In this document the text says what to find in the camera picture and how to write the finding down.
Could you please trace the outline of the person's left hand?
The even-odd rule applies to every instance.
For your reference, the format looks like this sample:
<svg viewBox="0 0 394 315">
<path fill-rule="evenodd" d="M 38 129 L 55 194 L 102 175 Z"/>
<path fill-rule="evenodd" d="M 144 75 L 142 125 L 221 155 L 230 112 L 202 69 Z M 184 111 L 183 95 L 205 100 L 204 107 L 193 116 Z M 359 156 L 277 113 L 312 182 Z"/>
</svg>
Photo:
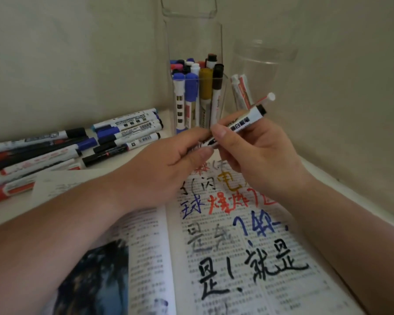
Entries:
<svg viewBox="0 0 394 315">
<path fill-rule="evenodd" d="M 181 159 L 209 136 L 209 130 L 193 128 L 158 140 L 111 172 L 110 188 L 117 208 L 127 213 L 171 200 L 189 177 L 181 175 Z"/>
</svg>

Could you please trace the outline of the person's right hand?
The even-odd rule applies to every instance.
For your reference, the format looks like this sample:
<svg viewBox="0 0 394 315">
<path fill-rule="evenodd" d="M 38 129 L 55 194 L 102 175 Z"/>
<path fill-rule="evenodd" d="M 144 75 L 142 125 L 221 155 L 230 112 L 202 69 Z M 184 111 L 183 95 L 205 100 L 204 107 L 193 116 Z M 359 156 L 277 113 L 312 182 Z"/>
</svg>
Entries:
<svg viewBox="0 0 394 315">
<path fill-rule="evenodd" d="M 229 115 L 218 124 L 227 126 L 243 114 Z M 252 188 L 282 205 L 306 196 L 313 177 L 280 126 L 263 117 L 237 134 L 238 150 L 219 153 Z"/>
</svg>

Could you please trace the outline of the white marker with black cap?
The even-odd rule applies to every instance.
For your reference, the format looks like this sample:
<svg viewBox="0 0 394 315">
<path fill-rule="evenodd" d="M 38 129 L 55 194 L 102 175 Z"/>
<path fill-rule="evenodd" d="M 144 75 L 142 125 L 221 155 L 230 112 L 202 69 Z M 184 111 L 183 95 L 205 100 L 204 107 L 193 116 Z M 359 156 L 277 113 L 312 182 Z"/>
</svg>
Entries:
<svg viewBox="0 0 394 315">
<path fill-rule="evenodd" d="M 240 132 L 258 120 L 262 119 L 267 114 L 266 109 L 263 105 L 256 105 L 252 107 L 249 111 L 247 111 L 242 116 L 236 118 L 234 121 L 229 123 L 226 127 L 229 128 L 233 132 Z M 192 152 L 202 147 L 212 147 L 215 148 L 218 146 L 218 141 L 214 137 L 210 137 L 203 142 L 199 142 L 194 147 L 190 148 L 188 152 Z"/>
</svg>

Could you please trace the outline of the person's right forearm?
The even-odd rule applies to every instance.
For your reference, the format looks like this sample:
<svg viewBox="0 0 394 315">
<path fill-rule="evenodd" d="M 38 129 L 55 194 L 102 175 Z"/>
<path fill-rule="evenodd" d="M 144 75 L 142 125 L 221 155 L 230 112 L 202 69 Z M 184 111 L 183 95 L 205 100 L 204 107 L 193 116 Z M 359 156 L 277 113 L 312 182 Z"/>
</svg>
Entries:
<svg viewBox="0 0 394 315">
<path fill-rule="evenodd" d="M 312 176 L 272 196 L 371 315 L 394 315 L 394 226 Z"/>
</svg>

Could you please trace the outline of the person's left forearm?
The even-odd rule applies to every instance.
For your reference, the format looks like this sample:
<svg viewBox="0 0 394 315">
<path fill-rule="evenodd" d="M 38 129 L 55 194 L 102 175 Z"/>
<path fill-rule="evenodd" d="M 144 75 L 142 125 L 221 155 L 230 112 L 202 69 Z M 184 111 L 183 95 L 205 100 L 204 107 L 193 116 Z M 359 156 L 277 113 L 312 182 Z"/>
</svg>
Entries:
<svg viewBox="0 0 394 315">
<path fill-rule="evenodd" d="M 41 312 L 90 246 L 121 216 L 110 174 L 0 225 L 0 315 Z"/>
</svg>

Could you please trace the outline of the white marker with red print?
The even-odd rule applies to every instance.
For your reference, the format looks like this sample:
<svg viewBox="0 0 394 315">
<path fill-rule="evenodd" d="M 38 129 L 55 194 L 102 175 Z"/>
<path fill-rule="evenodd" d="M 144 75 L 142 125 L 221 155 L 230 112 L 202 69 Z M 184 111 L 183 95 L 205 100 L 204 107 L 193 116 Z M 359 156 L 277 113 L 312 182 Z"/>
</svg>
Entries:
<svg viewBox="0 0 394 315">
<path fill-rule="evenodd" d="M 242 99 L 245 103 L 246 109 L 249 110 L 254 105 L 254 101 L 250 92 L 247 76 L 245 74 L 240 74 L 238 76 L 238 81 L 238 86 L 242 95 Z"/>
<path fill-rule="evenodd" d="M 240 81 L 237 74 L 231 75 L 231 87 L 237 110 L 247 110 L 244 95 L 240 89 Z"/>
</svg>

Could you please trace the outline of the bunch of upright coloured markers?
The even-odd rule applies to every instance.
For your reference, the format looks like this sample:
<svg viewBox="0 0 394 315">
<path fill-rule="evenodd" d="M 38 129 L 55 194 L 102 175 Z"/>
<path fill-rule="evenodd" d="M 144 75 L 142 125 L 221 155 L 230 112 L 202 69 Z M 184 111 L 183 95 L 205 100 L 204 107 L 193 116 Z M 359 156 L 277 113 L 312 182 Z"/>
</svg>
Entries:
<svg viewBox="0 0 394 315">
<path fill-rule="evenodd" d="M 171 59 L 173 119 L 177 135 L 191 128 L 205 128 L 217 123 L 221 115 L 224 65 L 215 53 L 204 60 Z"/>
</svg>

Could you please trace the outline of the thin pen with white cap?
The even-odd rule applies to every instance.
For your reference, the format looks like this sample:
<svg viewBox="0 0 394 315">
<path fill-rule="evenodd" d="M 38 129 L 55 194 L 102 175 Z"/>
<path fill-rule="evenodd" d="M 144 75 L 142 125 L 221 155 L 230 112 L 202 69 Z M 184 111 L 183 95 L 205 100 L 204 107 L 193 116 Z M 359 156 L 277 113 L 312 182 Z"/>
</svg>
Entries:
<svg viewBox="0 0 394 315">
<path fill-rule="evenodd" d="M 273 92 L 268 93 L 264 97 L 258 99 L 257 101 L 254 102 L 254 104 L 251 105 L 251 107 L 256 106 L 256 105 L 262 105 L 263 108 L 267 108 L 268 104 L 274 102 L 276 100 L 276 95 Z"/>
</svg>

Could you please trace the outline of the pile of assorted whiteboard markers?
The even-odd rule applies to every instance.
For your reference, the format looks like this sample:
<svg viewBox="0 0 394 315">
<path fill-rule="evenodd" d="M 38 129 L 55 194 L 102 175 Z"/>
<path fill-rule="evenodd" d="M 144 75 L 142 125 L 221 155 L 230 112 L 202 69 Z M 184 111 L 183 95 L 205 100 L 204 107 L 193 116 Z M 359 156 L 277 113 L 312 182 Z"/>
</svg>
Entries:
<svg viewBox="0 0 394 315">
<path fill-rule="evenodd" d="M 75 138 L 0 163 L 0 202 L 33 189 L 40 173 L 89 168 L 118 154 L 160 139 L 163 122 L 156 109 L 114 118 L 93 126 L 97 139 Z"/>
</svg>

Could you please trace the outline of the clear glass cup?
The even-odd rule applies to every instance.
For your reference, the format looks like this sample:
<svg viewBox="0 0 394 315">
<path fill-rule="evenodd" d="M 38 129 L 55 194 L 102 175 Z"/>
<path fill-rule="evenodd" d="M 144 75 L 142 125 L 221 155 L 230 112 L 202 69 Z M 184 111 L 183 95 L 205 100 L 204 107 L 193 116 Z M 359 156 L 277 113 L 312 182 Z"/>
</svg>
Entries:
<svg viewBox="0 0 394 315">
<path fill-rule="evenodd" d="M 299 49 L 291 44 L 275 44 L 262 39 L 237 40 L 233 49 L 229 79 L 233 74 L 245 74 L 254 102 L 270 92 L 275 93 L 276 100 L 266 108 L 268 114 L 272 114 L 283 101 L 286 84 L 298 52 Z M 235 99 L 233 106 L 237 110 Z"/>
</svg>

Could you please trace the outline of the open printed book with scribbles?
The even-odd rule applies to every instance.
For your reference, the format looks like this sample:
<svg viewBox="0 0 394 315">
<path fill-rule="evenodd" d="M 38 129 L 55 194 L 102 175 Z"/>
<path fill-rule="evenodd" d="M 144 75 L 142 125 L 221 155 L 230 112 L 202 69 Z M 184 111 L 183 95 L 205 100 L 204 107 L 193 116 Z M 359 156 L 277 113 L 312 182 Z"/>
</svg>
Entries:
<svg viewBox="0 0 394 315">
<path fill-rule="evenodd" d="M 289 213 L 226 162 L 119 219 L 41 315 L 364 315 Z"/>
</svg>

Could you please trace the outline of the clear acrylic pen holder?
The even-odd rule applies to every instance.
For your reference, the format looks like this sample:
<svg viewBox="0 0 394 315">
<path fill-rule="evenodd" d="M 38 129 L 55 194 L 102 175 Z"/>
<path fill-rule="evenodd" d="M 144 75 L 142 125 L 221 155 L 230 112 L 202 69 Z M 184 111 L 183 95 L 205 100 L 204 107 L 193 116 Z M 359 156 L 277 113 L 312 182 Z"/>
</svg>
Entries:
<svg viewBox="0 0 394 315">
<path fill-rule="evenodd" d="M 201 61 L 209 53 L 215 53 L 224 65 L 223 26 L 217 21 L 217 0 L 160 0 L 168 54 L 168 86 L 171 100 L 173 134 L 173 86 L 170 60 L 193 58 Z M 230 89 L 224 67 L 221 115 L 224 113 L 225 96 Z"/>
</svg>

